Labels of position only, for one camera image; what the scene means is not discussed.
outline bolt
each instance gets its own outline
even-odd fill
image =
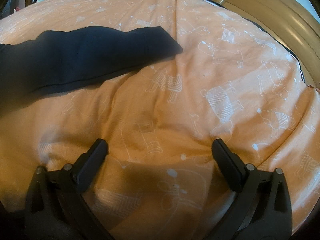
[[[63,169],[64,169],[65,171],[71,170],[71,169],[72,169],[72,164],[71,164],[71,163],[65,164],[65,165],[63,166]]]
[[[283,174],[283,171],[280,168],[276,168],[276,173],[278,173],[279,175]]]
[[[251,164],[251,163],[247,164],[246,167],[247,167],[247,169],[248,169],[249,171],[253,171],[253,170],[254,170],[254,165]]]
[[[36,174],[40,174],[42,172],[42,168],[36,168]]]

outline yellow cloth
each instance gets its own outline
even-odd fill
[[[245,163],[284,170],[294,230],[301,225],[320,195],[320,95],[282,46],[202,0],[43,1],[1,20],[0,42],[89,25],[162,26],[184,53],[2,117],[7,210],[23,208],[38,164],[60,169],[103,138],[109,156],[84,197],[111,234],[202,239],[235,196],[211,155],[221,137]]]

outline black sleeve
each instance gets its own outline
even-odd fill
[[[181,52],[161,27],[126,33],[90,26],[0,44],[0,107],[97,84]]]

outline patterned fabric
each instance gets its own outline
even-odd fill
[[[73,163],[96,138],[109,156],[88,205],[116,239],[202,239],[231,205],[211,155],[286,175],[296,230],[320,196],[320,95],[272,37],[202,0],[48,0],[0,21],[0,42],[44,30],[162,26],[183,47],[160,62],[0,119],[0,199],[23,208],[40,163]]]

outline bed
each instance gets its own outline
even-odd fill
[[[320,197],[317,70],[306,85],[285,46],[205,0],[48,0],[1,20],[0,43],[89,25],[161,26],[184,52],[2,116],[8,211],[23,209],[38,164],[61,169],[103,138],[109,155],[84,198],[106,229],[116,239],[203,239],[235,198],[211,155],[222,138],[245,163],[284,170],[293,232],[301,226]]]

